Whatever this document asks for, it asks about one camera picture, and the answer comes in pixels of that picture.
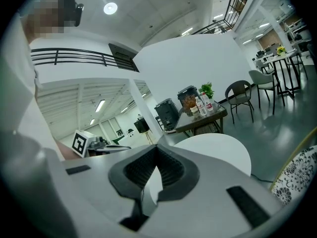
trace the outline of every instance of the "plastic bottle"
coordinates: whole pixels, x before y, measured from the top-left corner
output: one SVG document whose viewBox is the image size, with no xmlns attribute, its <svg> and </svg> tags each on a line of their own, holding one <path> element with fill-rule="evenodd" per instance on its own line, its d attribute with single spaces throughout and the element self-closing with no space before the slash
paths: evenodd
<svg viewBox="0 0 317 238">
<path fill-rule="evenodd" d="M 204 92 L 203 92 L 203 101 L 205 103 L 205 107 L 207 108 L 207 110 L 208 111 L 212 111 L 213 110 L 213 106 L 212 106 L 208 96 Z"/>
<path fill-rule="evenodd" d="M 205 109 L 205 106 L 204 106 L 204 103 L 196 96 L 196 106 L 197 106 L 197 108 L 199 109 L 199 111 L 200 111 L 200 114 L 202 115 L 202 116 L 205 116 L 205 115 L 207 115 L 207 111 L 206 111 L 206 109 Z"/>
</svg>

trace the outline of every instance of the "floor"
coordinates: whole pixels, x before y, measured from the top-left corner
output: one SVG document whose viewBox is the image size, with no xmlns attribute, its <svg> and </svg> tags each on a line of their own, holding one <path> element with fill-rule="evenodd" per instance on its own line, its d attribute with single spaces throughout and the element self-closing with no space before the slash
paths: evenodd
<svg viewBox="0 0 317 238">
<path fill-rule="evenodd" d="M 288 95 L 284 96 L 285 107 L 281 96 L 276 97 L 274 115 L 272 115 L 273 92 L 267 91 L 271 99 L 269 102 L 264 90 L 260 90 L 261 109 L 259 109 L 256 87 L 252 88 L 251 98 L 255 108 L 254 123 L 251 120 L 249 107 L 240 105 L 237 114 L 233 110 L 235 120 L 233 124 L 230 105 L 227 102 L 222 104 L 228 110 L 228 115 L 224 118 L 224 133 L 244 144 L 250 154 L 252 174 L 260 179 L 274 180 L 296 146 L 317 126 L 317 73 L 311 59 L 303 59 L 303 61 L 308 80 L 301 69 L 302 90 L 295 92 L 294 100 Z M 277 72 L 283 89 L 283 77 L 279 66 Z M 183 134 L 170 134 L 164 140 L 169 145 L 174 145 L 184 139 L 186 136 Z M 265 187 L 270 186 L 267 182 L 261 184 Z"/>
</svg>

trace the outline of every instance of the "black railing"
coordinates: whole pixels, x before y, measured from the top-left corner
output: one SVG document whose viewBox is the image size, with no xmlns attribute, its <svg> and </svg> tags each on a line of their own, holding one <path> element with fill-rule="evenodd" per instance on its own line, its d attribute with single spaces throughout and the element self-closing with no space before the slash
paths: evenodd
<svg viewBox="0 0 317 238">
<path fill-rule="evenodd" d="M 34 65 L 50 64 L 57 65 L 65 62 L 83 62 L 101 64 L 104 66 L 115 66 L 121 69 L 139 72 L 132 58 L 123 59 L 112 55 L 80 49 L 68 48 L 45 48 L 33 49 L 31 51 Z"/>
<path fill-rule="evenodd" d="M 237 22 L 247 0 L 229 0 L 224 19 L 203 27 L 193 34 L 218 34 L 229 31 Z"/>
</svg>

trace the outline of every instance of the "round ceiling light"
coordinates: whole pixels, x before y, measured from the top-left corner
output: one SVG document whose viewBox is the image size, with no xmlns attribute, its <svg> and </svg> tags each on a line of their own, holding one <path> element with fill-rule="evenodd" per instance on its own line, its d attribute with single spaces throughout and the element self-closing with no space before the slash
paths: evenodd
<svg viewBox="0 0 317 238">
<path fill-rule="evenodd" d="M 113 3 L 113 2 L 109 2 L 104 6 L 104 13 L 107 15 L 111 15 L 114 14 L 118 9 L 118 6 Z"/>
</svg>

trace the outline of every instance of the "floral pattern fabric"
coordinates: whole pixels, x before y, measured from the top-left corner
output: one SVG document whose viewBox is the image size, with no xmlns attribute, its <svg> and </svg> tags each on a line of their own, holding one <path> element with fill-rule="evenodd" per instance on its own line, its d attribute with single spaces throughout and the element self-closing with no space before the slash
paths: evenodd
<svg viewBox="0 0 317 238">
<path fill-rule="evenodd" d="M 298 155 L 286 166 L 273 186 L 272 193 L 287 205 L 305 193 L 317 169 L 317 145 Z"/>
</svg>

